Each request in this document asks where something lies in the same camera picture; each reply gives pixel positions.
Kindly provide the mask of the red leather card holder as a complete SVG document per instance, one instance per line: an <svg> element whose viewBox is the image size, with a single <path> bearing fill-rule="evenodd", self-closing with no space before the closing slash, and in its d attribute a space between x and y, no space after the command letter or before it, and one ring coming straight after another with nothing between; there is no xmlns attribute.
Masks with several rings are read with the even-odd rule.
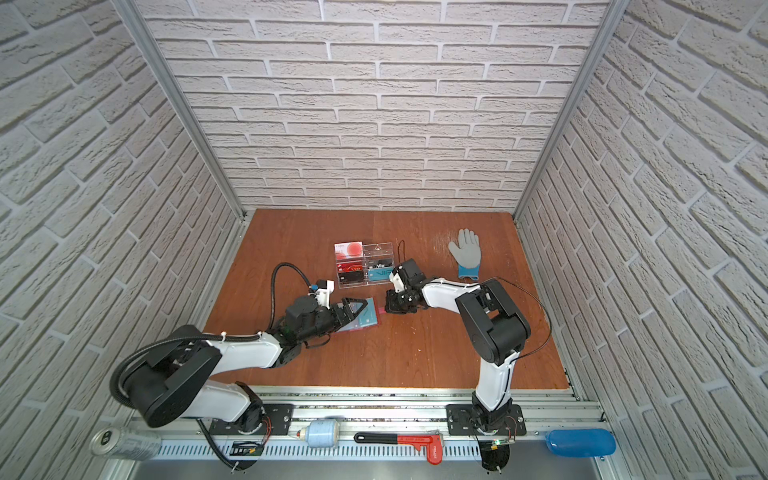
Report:
<svg viewBox="0 0 768 480"><path fill-rule="evenodd" d="M356 314L356 317L349 324L342 327L340 332L358 331L378 325L377 310L372 297L367 298L365 301L351 299L349 307L351 312Z"/></svg>

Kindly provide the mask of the clear acrylic card display stand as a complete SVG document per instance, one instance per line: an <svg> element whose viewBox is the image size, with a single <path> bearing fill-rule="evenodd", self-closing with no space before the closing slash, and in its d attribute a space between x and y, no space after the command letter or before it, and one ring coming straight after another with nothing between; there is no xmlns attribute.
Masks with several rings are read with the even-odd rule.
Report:
<svg viewBox="0 0 768 480"><path fill-rule="evenodd" d="M361 283L361 284L341 285L339 280L338 280L339 272L337 271L337 268L336 268L337 280L338 280L338 283L339 283L341 288L351 288L351 287L358 287L358 286L378 285L378 284L388 283L388 282L372 283L372 282L369 282L367 280L367 272L368 272L369 269L366 267L366 259L370 258L370 257L379 257L379 256L390 257L393 260L393 267L392 268L394 268L394 248L393 248L393 244L391 242L374 243L374 244L364 244L363 243L363 247L364 247L364 257L362 259L362 261L363 261L363 270L362 271L365 273L365 281L363 283Z"/></svg>

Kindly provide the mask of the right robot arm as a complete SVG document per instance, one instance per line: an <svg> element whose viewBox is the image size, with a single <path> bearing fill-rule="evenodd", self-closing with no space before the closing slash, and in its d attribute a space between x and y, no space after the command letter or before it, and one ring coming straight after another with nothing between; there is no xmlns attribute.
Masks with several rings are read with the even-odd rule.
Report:
<svg viewBox="0 0 768 480"><path fill-rule="evenodd" d="M478 384L472 395L472 419L484 431L504 425L512 406L510 393L515 362L531 327L501 283L458 283L429 279L409 259L389 274L393 288L386 293L385 310L393 314L420 309L444 309L461 316L467 335L481 358Z"/></svg>

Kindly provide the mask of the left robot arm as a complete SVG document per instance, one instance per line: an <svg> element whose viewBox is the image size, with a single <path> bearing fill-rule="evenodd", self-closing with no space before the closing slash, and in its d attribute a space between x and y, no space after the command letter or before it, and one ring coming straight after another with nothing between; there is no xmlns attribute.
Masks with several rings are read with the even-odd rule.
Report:
<svg viewBox="0 0 768 480"><path fill-rule="evenodd" d="M354 322L369 305L344 298L323 304L318 293L297 299L267 332L246 336L203 333L185 325L168 338L129 355L110 378L113 398L158 428L178 418L211 418L252 433L264 422L263 401L245 383L223 384L213 376L287 365L314 338L328 339Z"/></svg>

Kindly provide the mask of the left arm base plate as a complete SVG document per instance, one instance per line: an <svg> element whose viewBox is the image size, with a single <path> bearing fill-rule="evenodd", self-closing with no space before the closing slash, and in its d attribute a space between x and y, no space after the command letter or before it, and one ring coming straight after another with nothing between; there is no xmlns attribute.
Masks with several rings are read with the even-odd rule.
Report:
<svg viewBox="0 0 768 480"><path fill-rule="evenodd" d="M250 417L245 421L225 422L214 419L210 424L209 432L214 436L256 435L264 437L267 435L267 430L270 430L272 436L285 436L289 432L293 413L293 404L264 404L260 413L247 411Z"/></svg>

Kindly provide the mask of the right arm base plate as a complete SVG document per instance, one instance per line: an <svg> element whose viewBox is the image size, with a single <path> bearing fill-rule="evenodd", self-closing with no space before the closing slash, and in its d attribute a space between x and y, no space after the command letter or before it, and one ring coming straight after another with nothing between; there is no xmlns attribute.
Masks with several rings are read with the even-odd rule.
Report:
<svg viewBox="0 0 768 480"><path fill-rule="evenodd" d="M449 434L452 436L522 437L527 427L522 409L511 401L487 412L482 405L449 404L446 406Z"/></svg>

